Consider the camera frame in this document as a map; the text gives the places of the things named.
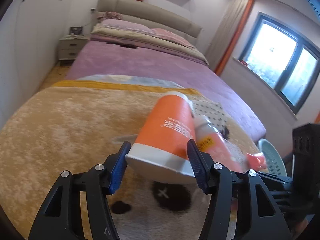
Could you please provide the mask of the person's right hand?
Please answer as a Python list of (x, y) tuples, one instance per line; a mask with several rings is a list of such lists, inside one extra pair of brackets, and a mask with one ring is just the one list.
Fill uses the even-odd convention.
[(313, 227), (314, 214), (307, 215), (301, 222), (291, 229), (292, 239), (314, 239), (315, 228)]

